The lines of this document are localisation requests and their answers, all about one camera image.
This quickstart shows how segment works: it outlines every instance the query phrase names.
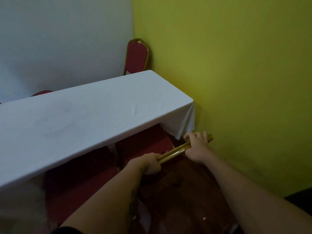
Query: yellow-green wall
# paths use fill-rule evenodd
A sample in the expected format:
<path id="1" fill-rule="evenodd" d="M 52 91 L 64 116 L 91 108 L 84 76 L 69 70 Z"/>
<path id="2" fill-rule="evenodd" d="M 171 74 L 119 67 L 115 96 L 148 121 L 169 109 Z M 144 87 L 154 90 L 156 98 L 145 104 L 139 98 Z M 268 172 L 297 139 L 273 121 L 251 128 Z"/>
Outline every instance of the yellow-green wall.
<path id="1" fill-rule="evenodd" d="M 212 147 L 281 196 L 312 186 L 312 0 L 132 1 L 152 69 Z"/>

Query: table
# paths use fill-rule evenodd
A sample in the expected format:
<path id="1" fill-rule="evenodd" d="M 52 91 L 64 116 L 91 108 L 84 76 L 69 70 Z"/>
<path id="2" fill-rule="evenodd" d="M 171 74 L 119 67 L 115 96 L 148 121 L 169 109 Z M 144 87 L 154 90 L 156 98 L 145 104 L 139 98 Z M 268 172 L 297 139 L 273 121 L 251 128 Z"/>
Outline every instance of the table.
<path id="1" fill-rule="evenodd" d="M 148 70 L 0 105 L 0 189 L 155 124 L 194 129 L 193 100 Z"/>

